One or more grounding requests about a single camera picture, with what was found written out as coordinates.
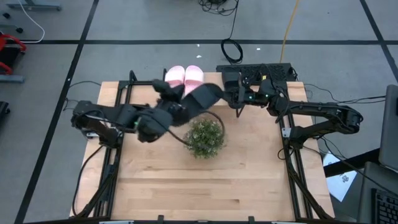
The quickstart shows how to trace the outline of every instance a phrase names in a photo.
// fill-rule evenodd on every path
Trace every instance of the slipper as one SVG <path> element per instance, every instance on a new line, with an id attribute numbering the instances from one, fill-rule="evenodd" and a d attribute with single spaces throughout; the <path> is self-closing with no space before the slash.
<path id="1" fill-rule="evenodd" d="M 184 83 L 185 69 L 180 66 L 174 66 L 166 73 L 164 80 L 169 83 L 171 88 Z"/>
<path id="2" fill-rule="evenodd" d="M 188 66 L 185 70 L 185 93 L 184 96 L 192 92 L 192 90 L 198 88 L 200 85 L 203 84 L 205 78 L 205 74 L 203 71 L 194 65 Z"/>

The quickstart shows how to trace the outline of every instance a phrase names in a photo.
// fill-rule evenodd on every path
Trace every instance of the black keyboard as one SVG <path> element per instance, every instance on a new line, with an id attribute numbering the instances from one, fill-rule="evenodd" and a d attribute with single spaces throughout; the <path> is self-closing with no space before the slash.
<path id="1" fill-rule="evenodd" d="M 398 198 L 387 192 L 372 189 L 373 223 L 398 224 Z"/>

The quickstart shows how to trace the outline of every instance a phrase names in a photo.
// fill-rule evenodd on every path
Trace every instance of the gray floor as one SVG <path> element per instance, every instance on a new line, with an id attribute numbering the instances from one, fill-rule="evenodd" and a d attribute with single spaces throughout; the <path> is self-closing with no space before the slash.
<path id="1" fill-rule="evenodd" d="M 61 1 L 61 12 L 29 12 L 46 30 L 45 40 L 78 40 L 92 0 Z M 294 0 L 241 1 L 236 18 L 235 39 L 280 40 L 289 22 Z M 398 40 L 395 0 L 367 0 L 383 37 Z M 3 12 L 25 29 L 22 39 L 37 39 L 40 30 L 23 12 Z M 224 39 L 229 36 L 232 16 L 205 13 L 196 0 L 99 0 L 88 40 Z M 302 0 L 289 35 L 290 40 L 377 40 L 357 0 Z M 243 63 L 273 63 L 280 45 L 242 45 Z M 12 223 L 21 204 L 30 175 L 68 73 L 76 45 L 28 45 L 15 74 L 24 75 L 23 85 L 0 84 L 0 101 L 8 101 L 12 113 L 0 135 L 0 217 Z M 398 46 L 389 46 L 398 58 Z M 379 45 L 287 45 L 290 62 L 299 79 L 329 89 L 337 99 L 347 100 L 385 94 L 397 81 Z M 73 81 L 125 80 L 133 69 L 140 80 L 161 78 L 163 68 L 198 65 L 213 72 L 228 64 L 219 45 L 85 45 Z M 331 101 L 328 93 L 313 91 L 311 101 Z M 99 88 L 82 84 L 71 88 L 70 99 L 96 101 Z M 353 105 L 365 120 L 355 135 L 331 134 L 346 157 L 379 147 L 383 103 Z M 70 125 L 71 111 L 61 114 L 49 154 L 34 192 L 25 222 L 67 218 L 85 148 L 85 139 Z M 358 212 L 361 178 L 357 176 L 343 203 L 333 200 L 339 217 Z"/>

